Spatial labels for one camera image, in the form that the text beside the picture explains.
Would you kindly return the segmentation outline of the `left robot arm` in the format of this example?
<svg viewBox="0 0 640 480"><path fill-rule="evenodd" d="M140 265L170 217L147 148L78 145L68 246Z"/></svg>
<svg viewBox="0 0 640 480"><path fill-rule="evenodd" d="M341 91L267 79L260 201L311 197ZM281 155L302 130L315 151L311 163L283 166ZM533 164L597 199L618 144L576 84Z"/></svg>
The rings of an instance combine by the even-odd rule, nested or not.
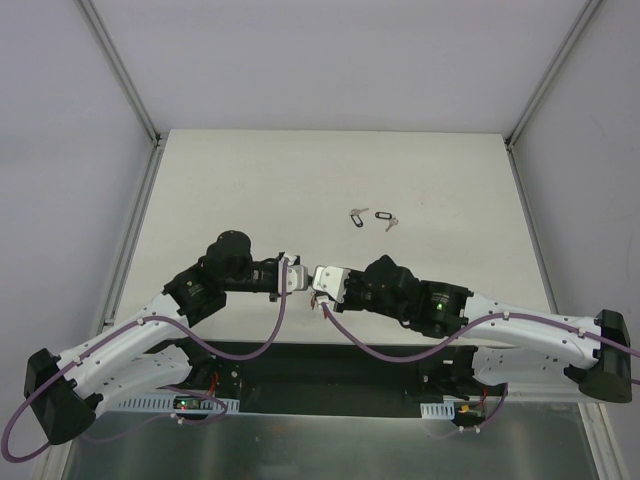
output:
<svg viewBox="0 0 640 480"><path fill-rule="evenodd" d="M48 443L64 444L129 394L182 382L204 387L212 367L192 329L223 309L228 293L266 293L284 303L308 286L298 256L281 252L256 260L246 234L225 231L122 324L59 354L46 348L33 353L25 400Z"/></svg>

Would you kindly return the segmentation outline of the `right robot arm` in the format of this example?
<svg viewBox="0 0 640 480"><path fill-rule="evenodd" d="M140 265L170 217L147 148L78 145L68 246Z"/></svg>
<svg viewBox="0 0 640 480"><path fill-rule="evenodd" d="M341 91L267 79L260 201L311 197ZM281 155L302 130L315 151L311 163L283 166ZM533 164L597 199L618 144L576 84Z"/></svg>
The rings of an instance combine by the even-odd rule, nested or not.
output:
<svg viewBox="0 0 640 480"><path fill-rule="evenodd" d="M465 287L420 280L384 255L363 271L318 268L314 290L326 318L366 311L439 340L487 340L472 360L450 369L452 387L473 394L483 385L572 383L597 401L632 399L631 359L637 355L624 317L604 309L595 316L535 312Z"/></svg>

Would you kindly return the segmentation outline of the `black tag key far left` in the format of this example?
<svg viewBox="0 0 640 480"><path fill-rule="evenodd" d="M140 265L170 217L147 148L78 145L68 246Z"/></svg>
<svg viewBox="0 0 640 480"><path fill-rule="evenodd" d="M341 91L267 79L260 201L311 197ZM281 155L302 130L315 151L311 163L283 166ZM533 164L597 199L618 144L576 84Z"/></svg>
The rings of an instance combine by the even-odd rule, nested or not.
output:
<svg viewBox="0 0 640 480"><path fill-rule="evenodd" d="M353 208L349 212L349 217L356 228L362 228L364 221L362 215L367 212L369 208Z"/></svg>

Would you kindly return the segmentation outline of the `black tag key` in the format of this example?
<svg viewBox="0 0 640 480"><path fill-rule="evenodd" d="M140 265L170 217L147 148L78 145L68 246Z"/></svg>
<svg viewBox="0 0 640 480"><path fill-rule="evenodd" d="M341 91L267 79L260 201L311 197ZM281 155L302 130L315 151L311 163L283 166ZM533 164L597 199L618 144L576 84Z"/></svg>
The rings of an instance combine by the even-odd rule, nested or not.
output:
<svg viewBox="0 0 640 480"><path fill-rule="evenodd" d="M349 212L349 217L356 228L362 228L364 221L362 215L367 212L369 208L353 208Z"/></svg>
<svg viewBox="0 0 640 480"><path fill-rule="evenodd" d="M385 227L386 232L389 232L392 228L399 224L399 220L397 219L397 217L390 212L376 211L374 213L374 217L378 220L387 222L387 225Z"/></svg>

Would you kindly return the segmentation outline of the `black tag key middle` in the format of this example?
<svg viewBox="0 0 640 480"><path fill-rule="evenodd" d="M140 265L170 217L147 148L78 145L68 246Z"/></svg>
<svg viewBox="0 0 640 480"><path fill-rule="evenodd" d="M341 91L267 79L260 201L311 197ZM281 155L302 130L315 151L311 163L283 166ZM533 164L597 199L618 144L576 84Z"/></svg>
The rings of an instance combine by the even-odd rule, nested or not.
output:
<svg viewBox="0 0 640 480"><path fill-rule="evenodd" d="M399 224L399 220L397 219L397 217L390 212L376 211L374 213L374 217L378 220L387 222L387 225L385 227L386 232L389 232L392 228Z"/></svg>

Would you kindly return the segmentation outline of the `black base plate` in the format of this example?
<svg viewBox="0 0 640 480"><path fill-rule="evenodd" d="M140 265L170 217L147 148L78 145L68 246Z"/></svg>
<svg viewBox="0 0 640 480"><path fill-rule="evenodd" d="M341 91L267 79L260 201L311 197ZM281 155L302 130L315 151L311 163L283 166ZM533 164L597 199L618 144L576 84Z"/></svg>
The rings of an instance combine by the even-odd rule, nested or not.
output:
<svg viewBox="0 0 640 480"><path fill-rule="evenodd" d="M194 341L177 346L195 355L197 369L181 382L189 390L213 388L236 400L242 413L371 418L418 418L420 407L452 397L513 396L512 382L491 386L474 379L473 346L447 347L413 363L389 363L352 344L275 343L245 361L215 357Z"/></svg>

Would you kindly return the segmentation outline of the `left aluminium rail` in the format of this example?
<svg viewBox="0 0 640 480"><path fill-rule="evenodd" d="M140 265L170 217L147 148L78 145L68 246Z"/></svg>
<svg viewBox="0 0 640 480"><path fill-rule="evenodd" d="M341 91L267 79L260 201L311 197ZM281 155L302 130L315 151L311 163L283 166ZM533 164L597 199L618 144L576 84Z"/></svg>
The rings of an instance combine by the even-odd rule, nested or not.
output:
<svg viewBox="0 0 640 480"><path fill-rule="evenodd" d="M142 176L134 185L131 208L123 227L115 260L108 271L108 282L106 283L101 303L94 319L90 323L89 337L98 335L103 330L108 329L113 324L117 314L168 137L168 132L159 134L152 146L149 159L142 170ZM66 443L60 446L53 446L45 451L36 460L32 479L61 479L70 449L71 444Z"/></svg>

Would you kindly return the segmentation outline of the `left aluminium frame post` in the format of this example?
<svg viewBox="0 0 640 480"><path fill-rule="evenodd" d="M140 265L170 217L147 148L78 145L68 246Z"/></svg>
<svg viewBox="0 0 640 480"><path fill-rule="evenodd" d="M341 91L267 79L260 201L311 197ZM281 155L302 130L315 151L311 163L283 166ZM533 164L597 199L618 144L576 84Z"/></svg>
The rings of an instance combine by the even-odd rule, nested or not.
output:
<svg viewBox="0 0 640 480"><path fill-rule="evenodd" d="M136 120L145 133L145 136L153 146L158 146L163 140L162 132L157 128L155 122L152 120L142 96L140 95L95 3L91 0L76 0L74 1L74 4L83 17L116 83L124 95L125 100L129 104Z"/></svg>

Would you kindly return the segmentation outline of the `aluminium frame post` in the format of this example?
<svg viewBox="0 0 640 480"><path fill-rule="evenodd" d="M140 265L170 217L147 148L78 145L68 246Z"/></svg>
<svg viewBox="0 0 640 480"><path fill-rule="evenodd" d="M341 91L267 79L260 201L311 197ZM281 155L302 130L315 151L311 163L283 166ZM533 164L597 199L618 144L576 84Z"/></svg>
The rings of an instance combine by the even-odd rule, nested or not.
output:
<svg viewBox="0 0 640 480"><path fill-rule="evenodd" d="M129 104L136 120L145 133L145 136L153 146L158 146L163 140L162 132L157 128L155 122L152 120L142 96L140 95L95 3L91 0L76 0L74 1L74 4L83 17L116 83L124 95L125 100Z"/></svg>
<svg viewBox="0 0 640 480"><path fill-rule="evenodd" d="M564 35L551 61L545 68L541 78L537 82L532 94L528 98L523 110L519 114L513 127L504 138L507 151L512 151L524 134L530 122L533 120L537 110L541 107L546 96L559 78L563 68L569 61L580 44L585 33L594 21L596 15L605 4L603 0L588 0L581 6L576 18L570 25L569 30Z"/></svg>

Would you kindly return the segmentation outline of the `right aluminium frame post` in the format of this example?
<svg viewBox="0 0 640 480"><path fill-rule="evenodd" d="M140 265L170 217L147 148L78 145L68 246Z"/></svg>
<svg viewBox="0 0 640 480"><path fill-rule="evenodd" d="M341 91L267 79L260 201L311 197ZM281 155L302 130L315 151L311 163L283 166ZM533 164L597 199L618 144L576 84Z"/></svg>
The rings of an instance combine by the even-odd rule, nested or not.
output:
<svg viewBox="0 0 640 480"><path fill-rule="evenodd" d="M588 0L581 6L576 18L570 25L569 30L564 35L551 61L545 68L541 78L537 82L532 94L528 98L523 110L519 114L513 127L504 138L507 151L512 151L524 134L530 122L533 120L537 110L541 107L546 96L559 78L563 68L569 61L580 44L585 33L594 21L596 15L605 4L603 0Z"/></svg>

